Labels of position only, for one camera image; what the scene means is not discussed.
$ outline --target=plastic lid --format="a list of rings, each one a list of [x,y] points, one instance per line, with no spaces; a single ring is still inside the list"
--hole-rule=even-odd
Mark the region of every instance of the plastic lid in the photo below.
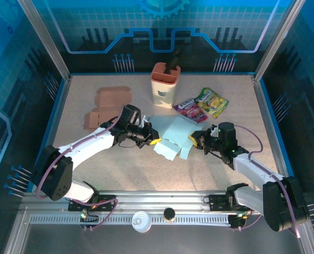
[[[139,233],[147,232],[151,227],[151,217],[143,211],[136,212],[132,217],[132,227]]]
[[[172,208],[167,208],[164,210],[164,218],[166,218],[169,221],[173,220],[175,215],[176,215],[176,213],[175,213],[174,209],[172,209]]]

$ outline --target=snack bag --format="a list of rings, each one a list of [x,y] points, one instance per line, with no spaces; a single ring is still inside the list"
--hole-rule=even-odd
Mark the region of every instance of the snack bag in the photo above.
[[[177,112],[181,113],[191,120],[194,120],[197,123],[208,119],[203,110],[199,106],[197,106],[194,99],[190,99],[186,102],[183,102],[182,104],[174,106],[173,108],[177,110]]]
[[[212,89],[203,88],[200,95],[195,98],[195,102],[199,107],[209,112],[214,118],[226,108],[228,100],[220,97]]]

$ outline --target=brown cardboard box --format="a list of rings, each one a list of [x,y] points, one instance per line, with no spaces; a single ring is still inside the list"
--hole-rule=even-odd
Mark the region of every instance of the brown cardboard box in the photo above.
[[[84,117],[84,129],[95,131],[102,123],[118,116],[123,105],[132,101],[131,89],[128,86],[102,87],[95,97],[96,108]]]

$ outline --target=glass panel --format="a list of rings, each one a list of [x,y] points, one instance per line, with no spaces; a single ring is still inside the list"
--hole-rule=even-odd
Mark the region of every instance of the glass panel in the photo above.
[[[293,173],[303,191],[312,193],[307,201],[313,204],[314,1],[306,0],[266,71],[264,83]]]
[[[0,1],[0,253],[29,183],[11,167],[34,166],[61,80],[17,1]]]
[[[291,0],[35,0],[70,72],[254,72]]]

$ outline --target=speckled tabletop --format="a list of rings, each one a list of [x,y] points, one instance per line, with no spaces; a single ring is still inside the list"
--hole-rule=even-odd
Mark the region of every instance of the speckled tabletop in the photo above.
[[[132,104],[142,114],[176,114],[173,109],[154,106],[149,75],[135,76],[73,76],[68,97],[57,130],[54,146],[70,144],[88,134],[83,130],[84,115],[94,106],[96,90],[108,86],[129,86]],[[181,75],[177,84],[176,103],[199,95],[203,87],[210,87],[229,100],[227,108],[217,119],[210,117],[206,123],[233,122],[254,131],[264,144],[264,151],[255,158],[271,170],[276,170],[269,140],[257,103],[250,76]],[[237,129],[239,145],[248,151],[258,150],[258,141],[244,130]],[[122,143],[129,146],[132,141]],[[84,161],[73,172],[76,181],[87,181],[100,190],[114,191],[205,191],[225,190],[226,187],[247,183],[243,175],[232,171],[221,160],[192,148],[188,160],[177,155],[174,161],[166,160],[153,151],[121,148],[101,151]]]

